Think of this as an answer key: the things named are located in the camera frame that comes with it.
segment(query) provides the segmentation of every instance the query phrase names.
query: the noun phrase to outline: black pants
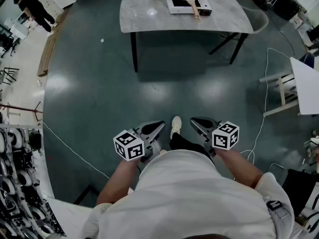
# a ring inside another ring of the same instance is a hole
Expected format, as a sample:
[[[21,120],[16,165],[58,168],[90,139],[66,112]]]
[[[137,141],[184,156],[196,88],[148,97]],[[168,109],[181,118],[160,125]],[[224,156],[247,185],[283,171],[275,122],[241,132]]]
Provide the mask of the black pants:
[[[174,149],[192,150],[192,151],[202,153],[210,159],[208,153],[205,151],[203,146],[201,146],[200,144],[196,144],[196,143],[192,143],[190,141],[187,141],[185,138],[180,136],[178,133],[173,134],[173,136],[169,142],[169,145],[170,145],[170,148],[172,150],[174,150]]]
[[[40,26],[43,26],[46,31],[51,32],[51,26],[45,20],[49,21],[53,25],[54,18],[48,14],[44,8],[41,8],[34,17],[36,23],[38,23]]]

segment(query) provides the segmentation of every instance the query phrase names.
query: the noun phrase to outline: hand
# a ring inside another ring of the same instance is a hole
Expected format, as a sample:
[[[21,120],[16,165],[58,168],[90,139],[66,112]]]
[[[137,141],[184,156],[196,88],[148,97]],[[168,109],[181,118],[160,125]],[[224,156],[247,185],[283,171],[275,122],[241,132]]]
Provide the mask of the hand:
[[[219,148],[214,148],[214,150],[217,156],[225,155],[226,153],[231,151],[231,150],[225,150],[225,149],[219,149]]]

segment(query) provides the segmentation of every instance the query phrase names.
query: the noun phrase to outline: person in black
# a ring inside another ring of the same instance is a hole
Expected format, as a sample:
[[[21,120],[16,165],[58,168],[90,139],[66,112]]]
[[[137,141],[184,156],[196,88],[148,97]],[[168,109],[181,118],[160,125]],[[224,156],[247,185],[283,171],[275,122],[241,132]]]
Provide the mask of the person in black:
[[[307,48],[308,48],[309,50],[319,49],[319,42],[315,42],[313,45],[307,46]],[[314,52],[314,56],[315,56],[315,57],[318,57],[318,56],[319,56],[319,50],[317,50],[317,51]]]
[[[51,26],[45,21],[49,21],[50,24],[56,26],[54,18],[47,13],[41,2],[38,0],[14,0],[14,3],[19,5],[20,9],[25,12],[30,18],[34,19],[39,25],[49,32],[48,35],[52,35]]]

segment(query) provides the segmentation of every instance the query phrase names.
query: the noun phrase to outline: cable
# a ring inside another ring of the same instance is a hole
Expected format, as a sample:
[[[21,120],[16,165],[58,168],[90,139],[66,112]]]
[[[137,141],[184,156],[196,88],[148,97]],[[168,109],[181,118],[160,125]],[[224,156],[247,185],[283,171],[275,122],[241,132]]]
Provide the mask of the cable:
[[[94,168],[96,171],[98,171],[99,173],[103,174],[105,177],[110,178],[109,176],[107,176],[105,173],[101,172],[99,169],[95,168],[93,165],[91,165],[88,161],[84,160],[84,158],[82,158],[79,154],[77,154],[73,149],[71,149],[64,141],[61,140],[60,137],[58,137],[51,128],[49,128],[49,126],[43,121],[43,124],[52,132],[52,134],[54,134],[56,136],[56,138],[58,138],[66,147],[68,147],[75,155],[77,155],[79,158],[81,158],[85,163],[87,163],[88,165],[90,165],[92,168]]]
[[[254,163],[255,163],[255,153],[254,153],[252,150],[250,150],[250,149],[243,150],[243,151],[240,152],[240,153],[243,153],[243,152],[246,152],[246,151],[250,151],[250,153],[248,154],[248,157],[247,157],[247,160],[248,160],[248,161],[249,161],[250,154],[251,154],[251,153],[253,154],[253,162],[252,162],[252,164],[254,164]]]
[[[278,31],[280,32],[280,34],[283,35],[283,37],[287,40],[287,42],[289,43],[291,49],[293,50],[293,53],[294,53],[294,57],[296,57],[296,54],[295,54],[295,50],[293,48],[293,45],[291,44],[291,42],[288,40],[288,38],[284,35],[284,33],[280,30],[280,28],[276,25],[274,19],[270,16],[270,13],[268,13],[268,16],[269,18],[271,19],[271,21],[273,22],[273,24],[276,26],[276,28],[278,29]]]
[[[286,58],[290,59],[290,58],[289,58],[287,55],[285,55],[284,53],[282,53],[282,52],[280,52],[280,51],[278,51],[278,50],[275,50],[275,49],[273,49],[273,48],[268,48],[267,51],[266,51],[266,54],[267,54],[267,64],[266,64],[266,70],[265,70],[265,77],[267,77],[268,51],[269,51],[269,50],[274,50],[274,51],[276,51],[276,52],[278,52],[278,53],[284,55]],[[268,96],[268,82],[267,82],[267,81],[266,81],[266,86],[267,86],[267,88],[266,88],[266,95],[265,95],[264,112],[266,112],[266,104],[267,104],[267,96]],[[263,116],[263,121],[261,122],[261,126],[260,126],[259,131],[258,131],[258,134],[257,134],[257,136],[256,136],[256,138],[255,138],[255,142],[254,142],[253,148],[252,148],[251,150],[250,150],[250,149],[246,149],[246,150],[243,150],[242,152],[240,152],[240,153],[243,153],[243,152],[245,152],[245,151],[250,151],[250,153],[248,154],[247,160],[249,160],[250,154],[253,153],[253,163],[252,163],[252,164],[254,164],[254,162],[255,162],[254,149],[255,149],[255,147],[256,147],[256,143],[257,143],[258,136],[260,135],[261,129],[263,128],[264,121],[265,121],[265,117]]]

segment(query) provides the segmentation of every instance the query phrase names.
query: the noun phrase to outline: white cable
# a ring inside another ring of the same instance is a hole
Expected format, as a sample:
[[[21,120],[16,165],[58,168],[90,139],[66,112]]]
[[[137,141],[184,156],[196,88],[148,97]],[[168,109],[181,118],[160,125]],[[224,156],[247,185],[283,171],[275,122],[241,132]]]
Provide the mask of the white cable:
[[[62,139],[60,137],[58,137],[51,128],[49,128],[49,126],[43,121],[43,124],[52,132],[52,134],[54,134],[56,136],[56,138],[58,138],[65,146],[67,146],[75,155],[77,155],[79,158],[81,158],[85,163],[87,163],[88,165],[90,165],[92,168],[94,168],[96,171],[98,171],[99,173],[103,174],[105,177],[110,178],[109,176],[107,176],[105,173],[101,172],[99,169],[95,168],[93,165],[91,165],[88,161],[84,160],[79,154],[77,154],[73,149],[71,149],[64,141],[62,141]]]
[[[240,152],[240,153],[243,153],[243,152],[246,152],[246,151],[250,151],[250,153],[248,154],[248,157],[247,157],[247,160],[248,160],[248,161],[249,161],[250,154],[251,154],[251,153],[253,154],[253,162],[252,162],[252,164],[254,164],[254,163],[255,163],[255,153],[254,153],[252,150],[250,150],[250,149],[243,150],[243,151]]]
[[[267,51],[266,51],[266,54],[267,54],[267,64],[266,64],[266,70],[265,70],[265,77],[267,77],[267,69],[268,69],[268,50],[270,50],[270,49],[271,49],[271,50],[274,50],[274,51],[276,51],[276,52],[278,52],[278,53],[284,55],[286,58],[290,59],[290,58],[289,58],[288,56],[286,56],[284,53],[279,52],[278,50],[275,50],[275,49],[273,49],[273,48],[268,48]],[[267,82],[267,81],[266,81],[266,86],[267,86],[267,88],[266,88],[266,95],[265,95],[265,107],[264,107],[264,112],[266,112],[266,103],[267,103],[267,96],[268,96],[268,82]],[[255,162],[254,149],[255,149],[255,147],[256,147],[256,143],[257,143],[258,136],[260,135],[261,129],[263,128],[264,120],[265,120],[265,117],[263,116],[263,121],[261,122],[261,126],[260,126],[259,131],[258,131],[258,134],[257,134],[257,136],[256,136],[256,138],[255,138],[255,142],[254,142],[253,148],[252,148],[251,150],[246,149],[246,150],[240,152],[240,153],[243,153],[243,152],[245,152],[245,151],[250,151],[250,153],[248,154],[247,160],[249,159],[250,154],[253,153],[253,164],[254,164],[254,162]]]

